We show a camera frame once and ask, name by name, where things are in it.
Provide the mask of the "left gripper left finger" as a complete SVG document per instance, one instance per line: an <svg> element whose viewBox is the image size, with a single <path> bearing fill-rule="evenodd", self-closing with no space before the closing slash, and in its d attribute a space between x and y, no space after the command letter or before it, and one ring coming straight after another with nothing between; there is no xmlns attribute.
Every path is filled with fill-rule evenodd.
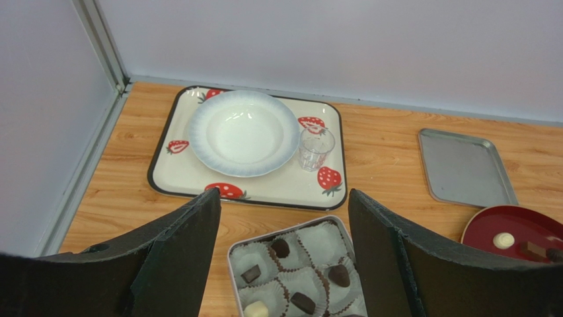
<svg viewBox="0 0 563 317"><path fill-rule="evenodd" d="M1 315L197 316L220 216L212 189L77 254L1 254Z"/></svg>

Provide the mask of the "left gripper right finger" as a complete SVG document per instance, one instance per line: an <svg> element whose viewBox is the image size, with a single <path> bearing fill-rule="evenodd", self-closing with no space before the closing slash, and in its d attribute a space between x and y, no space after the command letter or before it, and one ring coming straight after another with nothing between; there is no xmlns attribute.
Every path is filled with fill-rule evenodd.
<svg viewBox="0 0 563 317"><path fill-rule="evenodd" d="M561 316L562 265L460 244L351 190L348 215L369 316Z"/></svg>

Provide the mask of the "dark teardrop chocolate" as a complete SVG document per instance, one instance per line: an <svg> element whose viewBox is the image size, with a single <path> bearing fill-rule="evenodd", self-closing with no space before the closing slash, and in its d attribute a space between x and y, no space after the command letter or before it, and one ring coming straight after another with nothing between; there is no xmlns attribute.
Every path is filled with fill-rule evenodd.
<svg viewBox="0 0 563 317"><path fill-rule="evenodd" d="M328 278L339 287L349 287L350 275L343 264L333 265L328 269Z"/></svg>

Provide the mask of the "square chocolate tin box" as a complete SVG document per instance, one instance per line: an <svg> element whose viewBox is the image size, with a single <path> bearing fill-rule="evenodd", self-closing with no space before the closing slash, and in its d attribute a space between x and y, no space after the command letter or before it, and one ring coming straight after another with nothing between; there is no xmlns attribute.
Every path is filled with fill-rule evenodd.
<svg viewBox="0 0 563 317"><path fill-rule="evenodd" d="M286 258L277 258L270 248L280 238L291 250ZM241 274L256 264L262 274L246 284ZM338 264L348 270L349 287L328 278L328 269ZM228 251L227 265L240 316L258 300L266 304L269 316L367 316L352 239L338 217L329 215L237 242ZM290 302L296 292L316 303L312 315Z"/></svg>

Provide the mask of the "silver tin lid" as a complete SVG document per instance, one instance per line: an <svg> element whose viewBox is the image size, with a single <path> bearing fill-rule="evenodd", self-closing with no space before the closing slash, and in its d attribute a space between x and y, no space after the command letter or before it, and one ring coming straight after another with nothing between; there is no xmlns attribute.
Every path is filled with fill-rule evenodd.
<svg viewBox="0 0 563 317"><path fill-rule="evenodd" d="M493 142L430 128L418 138L434 199L481 208L519 203Z"/></svg>

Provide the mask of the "dark top chocolate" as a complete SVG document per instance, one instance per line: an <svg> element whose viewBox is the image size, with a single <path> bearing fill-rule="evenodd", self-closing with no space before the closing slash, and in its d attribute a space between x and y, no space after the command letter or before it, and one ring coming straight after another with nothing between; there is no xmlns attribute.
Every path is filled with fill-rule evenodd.
<svg viewBox="0 0 563 317"><path fill-rule="evenodd" d="M270 248L274 251L277 258L286 258L291 253L289 244L282 238L274 240Z"/></svg>

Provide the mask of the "red round plate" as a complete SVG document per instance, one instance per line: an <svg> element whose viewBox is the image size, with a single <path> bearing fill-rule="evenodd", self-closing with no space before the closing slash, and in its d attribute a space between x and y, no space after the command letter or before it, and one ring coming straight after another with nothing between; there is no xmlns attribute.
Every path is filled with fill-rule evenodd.
<svg viewBox="0 0 563 317"><path fill-rule="evenodd" d="M507 250L492 242L500 232L509 232L515 244ZM520 251L521 242L532 242L546 249L562 250L562 224L532 209L516 205L488 207L474 215L466 225L460 242L489 253L533 261Z"/></svg>

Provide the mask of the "dark chocolate piece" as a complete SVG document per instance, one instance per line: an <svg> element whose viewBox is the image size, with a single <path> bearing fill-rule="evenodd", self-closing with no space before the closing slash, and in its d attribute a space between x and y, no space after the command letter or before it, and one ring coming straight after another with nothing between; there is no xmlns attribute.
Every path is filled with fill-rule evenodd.
<svg viewBox="0 0 563 317"><path fill-rule="evenodd" d="M257 280L261 274L260 266L256 264L243 272L241 278L246 284L251 284L253 281Z"/></svg>

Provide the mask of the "white chocolate piece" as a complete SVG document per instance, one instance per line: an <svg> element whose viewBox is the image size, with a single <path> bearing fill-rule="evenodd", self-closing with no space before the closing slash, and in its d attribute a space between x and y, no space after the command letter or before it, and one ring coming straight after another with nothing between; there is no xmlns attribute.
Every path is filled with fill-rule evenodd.
<svg viewBox="0 0 563 317"><path fill-rule="evenodd" d="M244 317L269 317L269 309L266 304L260 300L249 304L243 310Z"/></svg>

